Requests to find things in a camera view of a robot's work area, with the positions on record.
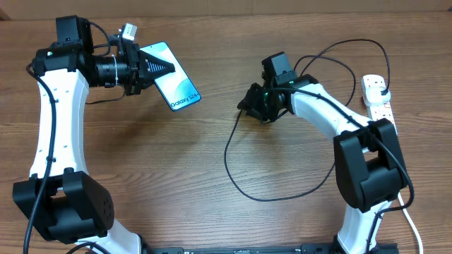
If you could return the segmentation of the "white power strip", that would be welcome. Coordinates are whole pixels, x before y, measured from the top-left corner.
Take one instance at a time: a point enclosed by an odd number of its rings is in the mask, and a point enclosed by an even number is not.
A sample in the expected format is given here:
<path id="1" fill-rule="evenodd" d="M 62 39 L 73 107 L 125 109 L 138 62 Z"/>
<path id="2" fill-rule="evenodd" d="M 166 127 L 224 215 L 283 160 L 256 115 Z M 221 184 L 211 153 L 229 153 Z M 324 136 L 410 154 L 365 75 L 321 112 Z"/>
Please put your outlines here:
<path id="1" fill-rule="evenodd" d="M 361 80 L 363 100 L 367 108 L 368 117 L 372 121 L 388 119 L 394 126 L 394 115 L 391 108 L 391 92 L 381 93 L 386 89 L 383 77 L 375 74 L 364 75 Z"/>

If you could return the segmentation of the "Samsung Galaxy smartphone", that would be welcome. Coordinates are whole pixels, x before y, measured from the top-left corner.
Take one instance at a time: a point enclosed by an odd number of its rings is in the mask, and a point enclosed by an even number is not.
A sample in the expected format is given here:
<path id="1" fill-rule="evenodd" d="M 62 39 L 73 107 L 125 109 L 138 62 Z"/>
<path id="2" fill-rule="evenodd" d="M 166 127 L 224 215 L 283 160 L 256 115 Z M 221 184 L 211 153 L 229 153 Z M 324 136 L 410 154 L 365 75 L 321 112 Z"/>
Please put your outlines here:
<path id="1" fill-rule="evenodd" d="M 155 84 L 172 111 L 179 111 L 201 100 L 201 95 L 166 42 L 158 42 L 141 51 L 174 65 L 175 71 L 155 79 Z"/>

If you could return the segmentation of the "white charger plug adapter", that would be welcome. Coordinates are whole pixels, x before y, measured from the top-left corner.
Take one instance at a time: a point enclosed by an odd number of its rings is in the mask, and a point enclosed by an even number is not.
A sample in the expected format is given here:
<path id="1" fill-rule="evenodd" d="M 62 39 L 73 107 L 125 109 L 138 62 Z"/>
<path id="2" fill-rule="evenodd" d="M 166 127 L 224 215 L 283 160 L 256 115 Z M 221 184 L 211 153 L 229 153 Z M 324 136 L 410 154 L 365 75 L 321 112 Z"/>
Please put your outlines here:
<path id="1" fill-rule="evenodd" d="M 383 95 L 380 87 L 365 87 L 363 99 L 368 107 L 375 107 L 390 102 L 391 93 L 387 92 Z"/>

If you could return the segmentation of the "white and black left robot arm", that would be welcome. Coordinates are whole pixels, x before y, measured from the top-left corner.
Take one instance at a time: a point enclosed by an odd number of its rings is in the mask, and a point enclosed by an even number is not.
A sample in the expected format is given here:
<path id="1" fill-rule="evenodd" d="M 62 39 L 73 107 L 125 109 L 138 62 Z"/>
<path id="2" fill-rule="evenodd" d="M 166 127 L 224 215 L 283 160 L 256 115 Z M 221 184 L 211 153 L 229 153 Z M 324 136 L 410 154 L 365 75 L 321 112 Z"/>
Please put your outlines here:
<path id="1" fill-rule="evenodd" d="M 26 68 L 40 90 L 40 126 L 29 177 L 13 186 L 13 200 L 28 219 L 23 246 L 29 248 L 36 231 L 74 250 L 149 253 L 144 238 L 117 221 L 109 191 L 88 173 L 84 111 L 91 87 L 119 86 L 126 96 L 137 95 L 175 67 L 142 51 L 130 23 L 107 37 L 116 54 L 98 55 L 92 26 L 78 16 L 57 18 L 57 40 L 39 49 Z"/>

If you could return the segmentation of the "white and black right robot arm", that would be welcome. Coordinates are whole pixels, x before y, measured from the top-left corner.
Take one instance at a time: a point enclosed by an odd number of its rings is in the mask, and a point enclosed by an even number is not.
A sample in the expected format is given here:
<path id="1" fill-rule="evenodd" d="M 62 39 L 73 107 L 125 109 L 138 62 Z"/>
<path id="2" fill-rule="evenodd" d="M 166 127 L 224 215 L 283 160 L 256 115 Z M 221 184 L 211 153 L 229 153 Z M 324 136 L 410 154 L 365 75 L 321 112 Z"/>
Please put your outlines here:
<path id="1" fill-rule="evenodd" d="M 261 123 L 284 112 L 306 119 L 333 143 L 336 183 L 347 203 L 340 231 L 322 253 L 398 253 L 380 244 L 378 227 L 400 191 L 414 191 L 395 126 L 388 119 L 357 114 L 329 95 L 311 75 L 297 75 L 285 52 L 261 62 L 263 85 L 254 83 L 237 105 Z"/>

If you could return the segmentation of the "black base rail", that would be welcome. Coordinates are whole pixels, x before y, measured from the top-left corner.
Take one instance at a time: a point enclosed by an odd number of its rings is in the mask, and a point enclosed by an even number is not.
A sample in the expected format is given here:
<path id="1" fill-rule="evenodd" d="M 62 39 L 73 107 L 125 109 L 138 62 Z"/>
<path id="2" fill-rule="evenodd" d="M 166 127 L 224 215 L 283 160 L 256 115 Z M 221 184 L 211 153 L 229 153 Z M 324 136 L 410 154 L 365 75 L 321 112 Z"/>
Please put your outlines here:
<path id="1" fill-rule="evenodd" d="M 198 248 L 182 247 L 151 248 L 146 247 L 147 254 L 334 254 L 341 253 L 339 247 L 332 243 L 305 243 L 300 246 L 246 247 L 246 248 Z"/>

